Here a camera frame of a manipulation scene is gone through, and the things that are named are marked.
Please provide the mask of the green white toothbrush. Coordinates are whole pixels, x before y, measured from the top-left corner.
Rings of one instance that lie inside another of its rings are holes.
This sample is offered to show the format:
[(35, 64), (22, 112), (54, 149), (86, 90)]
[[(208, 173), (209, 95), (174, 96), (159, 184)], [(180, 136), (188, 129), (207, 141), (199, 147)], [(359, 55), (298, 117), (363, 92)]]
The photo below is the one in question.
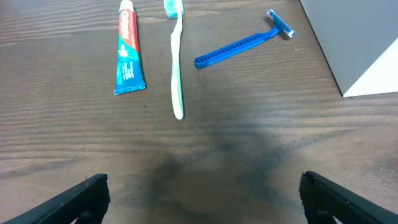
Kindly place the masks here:
[(174, 115), (181, 120), (184, 117), (182, 81), (180, 74), (180, 43), (183, 31), (183, 1), (164, 0), (164, 9), (169, 19), (177, 19), (173, 32), (170, 35), (170, 49), (172, 54), (171, 71), (171, 99)]

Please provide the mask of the red teal toothpaste tube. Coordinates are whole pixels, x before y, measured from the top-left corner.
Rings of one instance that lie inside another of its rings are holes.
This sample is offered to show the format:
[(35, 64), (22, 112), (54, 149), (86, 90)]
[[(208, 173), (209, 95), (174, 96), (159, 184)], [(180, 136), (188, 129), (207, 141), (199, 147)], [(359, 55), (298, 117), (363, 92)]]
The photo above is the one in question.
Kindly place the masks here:
[(122, 0), (119, 7), (118, 61), (114, 94), (121, 95), (145, 88), (136, 12), (131, 0)]

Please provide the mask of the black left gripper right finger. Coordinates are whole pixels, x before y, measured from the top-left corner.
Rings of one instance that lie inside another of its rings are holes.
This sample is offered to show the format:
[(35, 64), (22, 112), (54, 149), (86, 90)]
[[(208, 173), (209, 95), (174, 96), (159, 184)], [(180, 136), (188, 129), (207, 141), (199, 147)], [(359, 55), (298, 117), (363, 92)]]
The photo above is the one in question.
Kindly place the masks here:
[(396, 213), (372, 203), (314, 171), (307, 171), (301, 175), (299, 193), (309, 224), (397, 223)]

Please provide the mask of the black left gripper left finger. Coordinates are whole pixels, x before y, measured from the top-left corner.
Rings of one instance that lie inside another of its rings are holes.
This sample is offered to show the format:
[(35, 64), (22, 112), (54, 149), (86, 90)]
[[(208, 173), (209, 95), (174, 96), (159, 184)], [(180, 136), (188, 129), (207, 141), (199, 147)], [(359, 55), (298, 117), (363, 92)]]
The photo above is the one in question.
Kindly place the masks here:
[(110, 203), (107, 180), (106, 174), (96, 174), (6, 223), (101, 224)]

